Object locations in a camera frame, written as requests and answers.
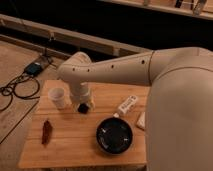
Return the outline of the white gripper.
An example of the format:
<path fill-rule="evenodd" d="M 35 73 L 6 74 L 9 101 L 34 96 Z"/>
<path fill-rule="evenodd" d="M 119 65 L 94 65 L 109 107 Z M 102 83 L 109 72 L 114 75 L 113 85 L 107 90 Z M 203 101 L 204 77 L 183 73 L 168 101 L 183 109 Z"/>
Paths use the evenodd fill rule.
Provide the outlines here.
<path fill-rule="evenodd" d="M 85 104 L 89 109 L 93 109 L 95 104 L 91 88 L 88 83 L 76 83 L 69 85 L 70 100 L 72 106 L 77 110 L 81 104 Z"/>

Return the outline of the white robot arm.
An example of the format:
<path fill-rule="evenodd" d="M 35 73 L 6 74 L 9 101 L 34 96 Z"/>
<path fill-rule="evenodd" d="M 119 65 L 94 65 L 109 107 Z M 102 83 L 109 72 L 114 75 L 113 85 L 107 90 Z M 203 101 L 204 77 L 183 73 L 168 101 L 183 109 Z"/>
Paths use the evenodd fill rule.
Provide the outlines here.
<path fill-rule="evenodd" d="M 58 69 L 74 104 L 90 100 L 90 82 L 148 86 L 147 171 L 213 171 L 213 52 L 153 50 L 93 62 L 77 52 Z"/>

